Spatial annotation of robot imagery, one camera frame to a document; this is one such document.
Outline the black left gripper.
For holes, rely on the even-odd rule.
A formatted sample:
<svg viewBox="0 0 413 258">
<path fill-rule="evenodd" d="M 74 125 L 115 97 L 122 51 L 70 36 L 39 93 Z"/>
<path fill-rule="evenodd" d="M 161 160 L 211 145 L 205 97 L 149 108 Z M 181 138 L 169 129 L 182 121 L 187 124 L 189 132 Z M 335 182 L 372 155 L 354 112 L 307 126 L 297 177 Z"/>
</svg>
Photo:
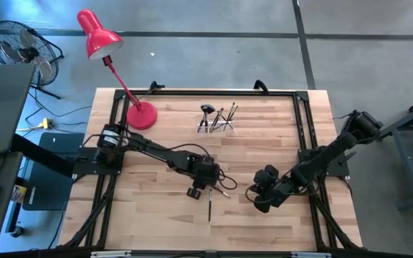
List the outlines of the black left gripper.
<svg viewBox="0 0 413 258">
<path fill-rule="evenodd" d="M 216 185 L 219 180 L 219 169 L 219 164 L 215 163 L 212 158 L 202 157 L 195 160 L 191 170 L 192 187 L 187 189 L 186 195 L 199 200 L 202 189 Z"/>
</svg>

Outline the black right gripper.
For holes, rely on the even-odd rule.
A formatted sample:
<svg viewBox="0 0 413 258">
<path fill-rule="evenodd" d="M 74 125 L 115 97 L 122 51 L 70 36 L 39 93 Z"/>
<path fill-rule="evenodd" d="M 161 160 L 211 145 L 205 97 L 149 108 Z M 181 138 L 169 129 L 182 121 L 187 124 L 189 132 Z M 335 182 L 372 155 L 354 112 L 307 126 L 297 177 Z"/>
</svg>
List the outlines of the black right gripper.
<svg viewBox="0 0 413 258">
<path fill-rule="evenodd" d="M 278 178 L 279 170 L 272 165 L 266 165 L 256 172 L 253 181 L 261 183 L 261 195 L 256 196 L 254 207 L 262 213 L 268 213 L 270 206 L 279 207 L 294 193 L 293 183 L 289 176 Z"/>
</svg>

